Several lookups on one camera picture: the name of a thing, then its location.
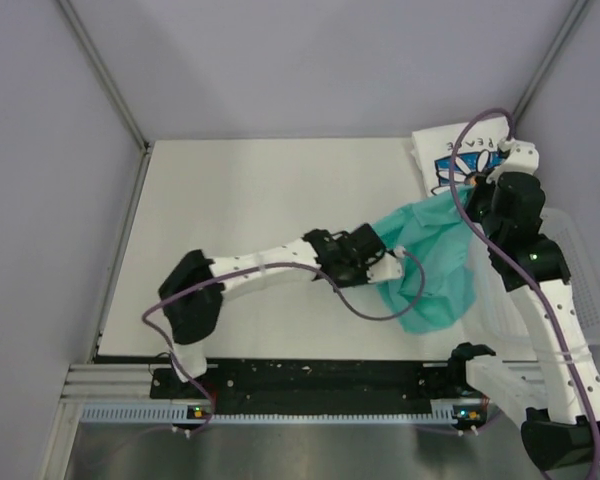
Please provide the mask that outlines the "teal t shirt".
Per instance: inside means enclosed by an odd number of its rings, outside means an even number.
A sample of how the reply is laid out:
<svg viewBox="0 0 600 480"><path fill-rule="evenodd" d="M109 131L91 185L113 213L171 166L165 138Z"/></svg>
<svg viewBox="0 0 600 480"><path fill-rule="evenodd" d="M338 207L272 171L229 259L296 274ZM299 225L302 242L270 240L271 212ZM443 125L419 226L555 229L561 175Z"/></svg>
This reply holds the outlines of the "teal t shirt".
<svg viewBox="0 0 600 480"><path fill-rule="evenodd" d="M377 286L409 334L452 327L475 302L474 273L468 267L473 233L461 218L452 194L440 194L397 208L373 224L384 244L415 256L403 260L405 276Z"/></svg>

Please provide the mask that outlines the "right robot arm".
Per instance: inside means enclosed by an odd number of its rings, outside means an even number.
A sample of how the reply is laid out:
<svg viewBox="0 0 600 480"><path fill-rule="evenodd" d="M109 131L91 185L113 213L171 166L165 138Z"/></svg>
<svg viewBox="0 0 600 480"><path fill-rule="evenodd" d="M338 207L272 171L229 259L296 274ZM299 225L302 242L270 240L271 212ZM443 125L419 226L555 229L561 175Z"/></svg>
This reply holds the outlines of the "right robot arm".
<svg viewBox="0 0 600 480"><path fill-rule="evenodd" d="M486 345L459 345L446 380L456 394L489 397L519 428L542 472L586 464L600 469L600 373L573 301L559 245L541 233L545 193L533 175L479 175L462 218L488 249L497 278L522 317L544 386L527 383Z"/></svg>

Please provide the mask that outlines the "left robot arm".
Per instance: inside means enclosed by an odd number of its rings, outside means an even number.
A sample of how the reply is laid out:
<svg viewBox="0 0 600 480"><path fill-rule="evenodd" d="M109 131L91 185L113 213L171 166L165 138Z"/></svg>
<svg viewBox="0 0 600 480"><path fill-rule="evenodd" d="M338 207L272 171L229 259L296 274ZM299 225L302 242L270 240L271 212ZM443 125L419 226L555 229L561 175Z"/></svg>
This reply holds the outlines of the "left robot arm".
<svg viewBox="0 0 600 480"><path fill-rule="evenodd" d="M174 387L189 397L206 387L203 341L214 332L225 303L282 283L316 281L322 273L343 289L398 279L403 267L368 224L352 232L313 229L294 241L252 254L211 258L200 249L188 252L158 289L165 301L204 285L162 307L179 363L172 374Z"/></svg>

